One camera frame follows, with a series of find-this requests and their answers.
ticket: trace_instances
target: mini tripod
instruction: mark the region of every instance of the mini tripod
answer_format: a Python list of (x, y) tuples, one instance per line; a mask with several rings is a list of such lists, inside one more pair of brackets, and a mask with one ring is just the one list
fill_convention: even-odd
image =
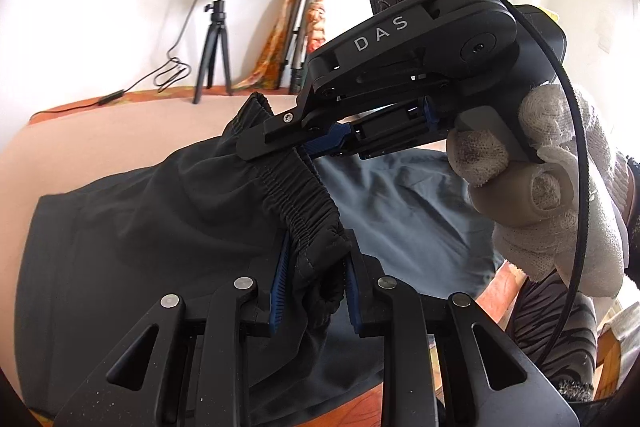
[(218, 49), (218, 39), (222, 45), (222, 65), (225, 70), (226, 93), (231, 94), (231, 73), (229, 68), (229, 48), (226, 35), (226, 12), (225, 1), (216, 0), (213, 4), (207, 4), (205, 12), (211, 11), (211, 24), (207, 31), (207, 38), (204, 42), (200, 67), (198, 68), (198, 81), (193, 95), (193, 103), (198, 103), (202, 97), (202, 86), (204, 76), (207, 75), (207, 89), (213, 85), (213, 72), (216, 67), (216, 51)]

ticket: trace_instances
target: gray fabric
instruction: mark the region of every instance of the gray fabric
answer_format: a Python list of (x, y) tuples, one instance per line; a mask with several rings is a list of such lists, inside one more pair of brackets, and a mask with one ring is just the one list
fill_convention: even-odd
[(445, 153), (409, 149), (315, 164), (341, 222), (389, 275), (441, 298), (478, 296), (494, 277), (502, 257), (492, 247), (493, 222), (471, 206)]

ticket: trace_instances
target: black cable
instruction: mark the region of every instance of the black cable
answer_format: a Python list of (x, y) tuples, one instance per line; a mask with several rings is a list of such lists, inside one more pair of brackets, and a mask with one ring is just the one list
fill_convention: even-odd
[[(166, 53), (165, 53), (166, 62), (162, 66), (160, 66), (159, 68), (156, 68), (155, 70), (151, 71), (150, 73), (147, 73), (145, 76), (142, 76), (141, 78), (137, 79), (133, 84), (131, 84), (129, 87), (127, 87), (127, 89), (120, 89), (118, 91), (114, 91), (112, 93), (109, 93), (109, 94), (99, 98), (95, 102), (88, 103), (88, 104), (85, 104), (85, 105), (75, 105), (73, 107), (67, 107), (67, 108), (64, 108), (64, 109), (53, 109), (53, 110), (38, 111), (38, 112), (34, 113), (32, 116), (35, 116), (37, 114), (43, 114), (43, 113), (60, 113), (60, 112), (73, 111), (73, 110), (76, 110), (76, 109), (84, 109), (84, 108), (87, 108), (87, 107), (94, 107), (95, 105), (105, 105), (106, 103), (113, 102), (113, 100), (117, 100), (118, 98), (123, 97), (125, 93), (128, 93), (131, 89), (136, 87), (140, 82), (142, 82), (143, 80), (148, 79), (153, 74), (155, 75), (154, 79), (153, 79), (153, 84), (154, 84), (154, 86), (156, 86), (158, 88), (158, 92), (163, 92), (165, 89), (171, 87), (173, 84), (175, 84), (179, 80), (187, 78), (187, 76), (189, 76), (191, 74), (191, 71), (193, 70), (193, 68), (191, 68), (190, 64), (180, 60), (180, 58), (173, 57), (171, 55), (171, 52), (174, 49), (177, 48), (178, 44), (180, 44), (180, 41), (182, 40), (182, 36), (184, 35), (185, 30), (187, 29), (187, 24), (189, 23), (189, 20), (191, 19), (191, 14), (193, 14), (193, 10), (196, 7), (197, 3), (198, 3), (198, 0), (193, 0), (193, 2), (191, 3), (191, 7), (189, 8), (189, 11), (187, 12), (187, 16), (185, 17), (184, 22), (182, 23), (182, 27), (180, 28), (180, 33), (178, 34), (178, 38), (175, 39), (174, 45), (171, 46), (166, 51)], [(172, 74), (168, 79), (163, 80), (163, 81), (159, 80), (160, 77), (162, 77), (165, 74), (171, 73), (172, 71), (175, 71), (175, 73)]]
[(578, 100), (576, 99), (571, 81), (562, 66), (562, 62), (560, 62), (558, 57), (556, 57), (551, 46), (545, 41), (545, 38), (540, 34), (535, 26), (531, 24), (531, 22), (529, 22), (529, 20), (519, 12), (515, 6), (507, 0), (500, 1), (504, 4), (513, 18), (516, 19), (517, 22), (519, 22), (536, 41), (540, 49), (546, 55), (546, 58), (549, 60), (549, 63), (551, 63), (551, 66), (554, 68), (554, 71), (558, 76), (558, 80), (560, 81), (560, 85), (562, 86), (562, 90), (564, 90), (564, 95), (569, 105), (569, 112), (571, 113), (571, 119), (574, 123), (575, 148), (578, 156), (578, 231), (575, 242), (574, 267), (571, 272), (571, 279), (569, 281), (569, 288), (566, 292), (564, 306), (562, 307), (562, 311), (558, 317), (556, 327), (551, 333), (549, 340), (546, 342), (542, 353), (536, 360), (536, 365), (540, 367), (556, 345), (562, 331), (564, 331), (564, 327), (566, 326), (567, 321), (569, 320), (569, 315), (574, 307), (575, 296), (578, 293), (578, 286), (580, 285), (580, 279), (582, 277), (589, 228), (589, 157), (587, 154), (587, 141), (584, 136), (584, 126), (582, 123), (580, 106), (578, 105)]

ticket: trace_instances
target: white glove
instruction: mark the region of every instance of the white glove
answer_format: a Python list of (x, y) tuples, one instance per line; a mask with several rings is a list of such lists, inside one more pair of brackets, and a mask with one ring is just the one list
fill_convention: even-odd
[[(628, 259), (628, 237), (621, 216), (629, 183), (626, 158), (610, 144), (593, 104), (578, 90), (576, 96), (590, 155), (591, 194), (579, 289), (588, 296), (615, 296), (622, 285), (625, 257)], [(544, 279), (555, 267), (568, 285), (575, 255), (578, 168), (574, 127), (561, 86), (548, 84), (532, 90), (520, 105), (519, 118), (540, 159), (555, 166), (543, 166), (539, 169), (543, 172), (529, 180), (514, 178), (517, 169), (491, 132), (455, 130), (447, 137), (449, 163), (470, 184), (476, 208), (497, 221), (493, 235), (496, 250), (534, 281)], [(564, 172), (570, 180), (570, 184), (565, 181), (568, 200), (562, 191), (562, 181), (567, 178)], [(526, 186), (518, 187), (518, 182)], [(521, 200), (525, 199), (521, 194), (538, 216), (534, 222), (518, 222)], [(487, 211), (492, 206), (495, 212)]]

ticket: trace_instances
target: bolt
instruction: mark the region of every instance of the bolt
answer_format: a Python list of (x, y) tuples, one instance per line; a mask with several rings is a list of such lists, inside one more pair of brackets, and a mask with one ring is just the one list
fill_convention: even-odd
[(175, 293), (169, 293), (160, 299), (163, 308), (175, 308), (180, 302), (180, 298)]
[(451, 300), (458, 308), (466, 308), (471, 304), (471, 297), (466, 293), (454, 293)]
[(398, 285), (398, 281), (396, 281), (393, 277), (389, 277), (385, 275), (378, 279), (378, 286), (385, 290), (392, 290)]
[(234, 281), (234, 286), (239, 290), (248, 290), (254, 285), (254, 280), (251, 277), (238, 277)]

